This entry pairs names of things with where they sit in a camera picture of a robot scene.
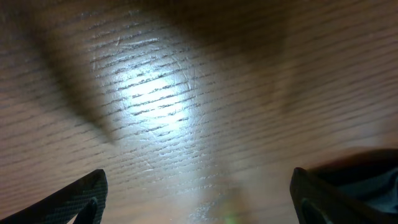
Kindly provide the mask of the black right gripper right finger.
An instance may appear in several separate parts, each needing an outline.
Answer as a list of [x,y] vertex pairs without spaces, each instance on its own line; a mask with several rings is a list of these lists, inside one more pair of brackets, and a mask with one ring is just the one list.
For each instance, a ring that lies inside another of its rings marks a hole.
[[300,224],[396,224],[397,216],[353,199],[303,168],[295,168],[290,195]]

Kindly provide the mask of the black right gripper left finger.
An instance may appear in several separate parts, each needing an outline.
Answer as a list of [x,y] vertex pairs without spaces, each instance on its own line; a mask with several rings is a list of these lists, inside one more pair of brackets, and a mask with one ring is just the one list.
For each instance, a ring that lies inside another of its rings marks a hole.
[[1,223],[100,224],[106,207],[108,183],[96,169],[43,200],[1,220]]

